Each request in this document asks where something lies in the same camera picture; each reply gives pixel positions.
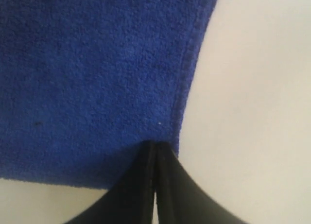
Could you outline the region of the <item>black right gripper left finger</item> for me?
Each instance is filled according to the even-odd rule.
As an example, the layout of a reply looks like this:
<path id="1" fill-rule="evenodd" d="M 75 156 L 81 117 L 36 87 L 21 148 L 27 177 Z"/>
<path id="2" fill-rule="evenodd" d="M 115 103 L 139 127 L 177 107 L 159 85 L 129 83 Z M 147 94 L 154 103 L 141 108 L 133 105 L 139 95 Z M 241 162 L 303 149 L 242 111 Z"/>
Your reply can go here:
<path id="1" fill-rule="evenodd" d="M 97 202 L 69 224 L 151 224 L 155 196 L 156 146 L 143 142 L 130 168 Z"/>

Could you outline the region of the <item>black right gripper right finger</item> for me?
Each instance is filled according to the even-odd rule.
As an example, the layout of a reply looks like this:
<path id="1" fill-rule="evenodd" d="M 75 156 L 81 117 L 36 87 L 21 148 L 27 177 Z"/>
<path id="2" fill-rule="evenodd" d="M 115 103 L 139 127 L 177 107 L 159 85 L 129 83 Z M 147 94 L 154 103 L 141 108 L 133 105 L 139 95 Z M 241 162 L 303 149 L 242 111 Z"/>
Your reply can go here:
<path id="1" fill-rule="evenodd" d="M 170 145 L 156 145 L 156 203 L 160 224 L 243 224 L 188 175 Z"/>

